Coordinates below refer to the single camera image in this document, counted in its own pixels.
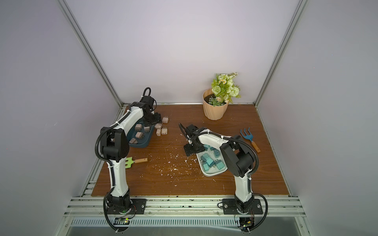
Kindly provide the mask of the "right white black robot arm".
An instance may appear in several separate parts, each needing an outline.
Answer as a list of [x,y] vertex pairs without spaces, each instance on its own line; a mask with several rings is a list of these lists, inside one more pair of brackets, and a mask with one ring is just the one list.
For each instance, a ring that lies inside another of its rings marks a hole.
[[205,145],[214,147],[220,151],[225,166],[234,176],[234,197],[222,199],[217,207],[224,214],[240,215],[235,221],[239,223],[240,231],[250,233],[258,228],[268,215],[269,205],[264,195],[252,191],[252,174],[259,167],[258,154],[254,148],[239,135],[224,136],[192,124],[184,127],[179,123],[179,128],[188,141],[184,145],[187,156],[204,152]]

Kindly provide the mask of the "white oval storage tray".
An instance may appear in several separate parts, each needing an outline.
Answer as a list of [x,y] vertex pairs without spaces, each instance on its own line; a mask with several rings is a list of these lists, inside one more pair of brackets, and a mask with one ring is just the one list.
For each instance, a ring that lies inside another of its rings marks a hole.
[[196,154],[202,173],[206,177],[214,177],[227,171],[221,151],[209,145],[203,145],[204,151]]

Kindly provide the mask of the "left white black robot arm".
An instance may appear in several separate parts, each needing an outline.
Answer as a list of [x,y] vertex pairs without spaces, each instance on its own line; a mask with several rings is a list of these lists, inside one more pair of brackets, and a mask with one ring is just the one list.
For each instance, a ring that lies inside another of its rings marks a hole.
[[126,179],[126,160],[130,151],[128,132],[143,119],[145,124],[161,122],[161,115],[155,113],[156,100],[151,97],[151,88],[144,89],[139,102],[133,102],[125,113],[109,127],[103,127],[95,143],[96,157],[107,163],[111,189],[103,198],[103,211],[106,222],[116,234],[125,232],[127,227],[118,227],[111,222],[109,211],[125,211],[125,215],[136,212],[130,199],[130,190]]

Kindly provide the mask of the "teal plug lone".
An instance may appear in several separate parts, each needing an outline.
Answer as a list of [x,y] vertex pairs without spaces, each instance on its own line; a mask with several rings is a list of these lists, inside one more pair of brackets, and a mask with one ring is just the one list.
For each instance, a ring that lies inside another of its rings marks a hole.
[[220,151],[219,150],[217,150],[217,149],[215,149],[214,150],[214,156],[216,157],[216,158],[218,158],[218,157],[220,157]]

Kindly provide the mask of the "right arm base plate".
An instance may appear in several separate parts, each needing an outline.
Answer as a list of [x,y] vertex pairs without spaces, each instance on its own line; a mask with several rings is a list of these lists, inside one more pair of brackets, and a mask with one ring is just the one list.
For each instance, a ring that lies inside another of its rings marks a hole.
[[259,199],[251,198],[243,203],[236,199],[225,198],[221,201],[221,209],[223,214],[263,214],[263,207]]

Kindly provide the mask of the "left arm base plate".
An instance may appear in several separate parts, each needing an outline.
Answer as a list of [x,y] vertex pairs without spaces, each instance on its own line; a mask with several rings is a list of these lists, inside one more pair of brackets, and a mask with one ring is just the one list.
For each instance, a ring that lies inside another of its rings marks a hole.
[[144,214],[147,205],[147,199],[144,198],[131,198],[123,205],[116,205],[114,203],[108,203],[106,212],[108,214]]

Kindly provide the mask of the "teal plug top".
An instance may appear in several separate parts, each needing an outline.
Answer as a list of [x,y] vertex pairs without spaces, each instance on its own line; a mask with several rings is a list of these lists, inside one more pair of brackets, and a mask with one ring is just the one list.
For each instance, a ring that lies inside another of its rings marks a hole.
[[208,172],[209,169],[210,169],[209,165],[207,163],[205,163],[205,162],[202,163],[202,167],[203,167],[204,172]]

